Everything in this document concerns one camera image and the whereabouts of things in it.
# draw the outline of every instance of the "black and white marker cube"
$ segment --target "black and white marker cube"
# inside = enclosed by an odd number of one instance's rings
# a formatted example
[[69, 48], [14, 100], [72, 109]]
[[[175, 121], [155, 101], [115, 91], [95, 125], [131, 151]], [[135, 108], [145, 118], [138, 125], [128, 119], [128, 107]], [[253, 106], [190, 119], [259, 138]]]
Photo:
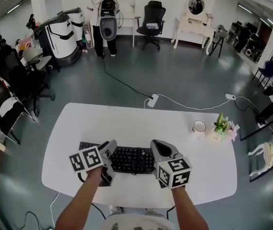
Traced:
[[104, 165], [97, 146], [79, 150], [69, 156], [69, 159], [75, 173], [89, 171]]
[[183, 186], [189, 182], [192, 167], [188, 158], [168, 160], [158, 163], [158, 179], [169, 188]]

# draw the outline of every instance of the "black keyboard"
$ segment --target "black keyboard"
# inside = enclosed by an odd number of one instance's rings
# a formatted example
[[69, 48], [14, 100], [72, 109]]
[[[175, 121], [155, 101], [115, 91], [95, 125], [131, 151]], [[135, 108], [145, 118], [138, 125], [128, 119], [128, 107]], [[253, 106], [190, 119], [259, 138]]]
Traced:
[[[79, 150], [99, 146], [99, 144], [80, 142]], [[132, 174], [152, 174], [154, 156], [150, 148], [117, 147], [109, 158], [115, 172]]]

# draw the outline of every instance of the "white vanity table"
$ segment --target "white vanity table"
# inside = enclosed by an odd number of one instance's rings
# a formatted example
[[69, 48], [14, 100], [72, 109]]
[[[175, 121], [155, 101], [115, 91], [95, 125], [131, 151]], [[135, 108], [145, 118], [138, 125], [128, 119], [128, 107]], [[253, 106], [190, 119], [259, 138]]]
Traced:
[[206, 54], [209, 54], [209, 48], [213, 41], [214, 29], [210, 27], [211, 18], [208, 17], [207, 13], [205, 12], [205, 4], [202, 0], [199, 0], [202, 9], [195, 9], [196, 0], [187, 0], [183, 12], [180, 18], [176, 18], [174, 31], [173, 31], [173, 39], [171, 42], [173, 43], [176, 41], [174, 48], [178, 45], [178, 38], [182, 32], [193, 32], [196, 34], [201, 34], [204, 36], [202, 41], [202, 48], [204, 48], [205, 41], [207, 37], [210, 38], [207, 47], [206, 47]]

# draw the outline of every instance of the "white mug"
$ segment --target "white mug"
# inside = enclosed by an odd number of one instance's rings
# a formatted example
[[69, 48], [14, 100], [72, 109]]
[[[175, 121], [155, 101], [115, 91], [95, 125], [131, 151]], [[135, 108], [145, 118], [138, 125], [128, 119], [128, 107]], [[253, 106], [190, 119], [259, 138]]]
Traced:
[[205, 124], [203, 121], [196, 120], [192, 126], [191, 133], [198, 139], [202, 140], [205, 136]]

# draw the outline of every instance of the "human arm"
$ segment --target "human arm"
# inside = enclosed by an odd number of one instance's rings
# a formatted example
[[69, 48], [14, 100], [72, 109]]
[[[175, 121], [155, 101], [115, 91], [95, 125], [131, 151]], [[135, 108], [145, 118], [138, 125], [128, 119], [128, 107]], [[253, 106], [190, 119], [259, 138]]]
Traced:
[[171, 190], [176, 205], [180, 230], [208, 230], [208, 225], [198, 213], [183, 186]]
[[55, 230], [84, 228], [93, 198], [102, 181], [101, 171], [102, 167], [99, 167], [88, 172], [85, 182], [56, 221]]

